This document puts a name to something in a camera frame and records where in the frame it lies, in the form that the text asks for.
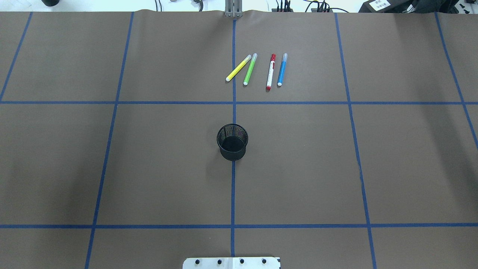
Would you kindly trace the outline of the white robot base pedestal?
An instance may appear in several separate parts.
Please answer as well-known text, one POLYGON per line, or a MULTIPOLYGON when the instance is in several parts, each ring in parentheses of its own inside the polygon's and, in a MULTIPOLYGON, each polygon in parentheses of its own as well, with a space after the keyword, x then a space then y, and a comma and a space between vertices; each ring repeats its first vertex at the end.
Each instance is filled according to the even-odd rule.
POLYGON ((278 257, 192 257, 183 269, 280 269, 278 257))

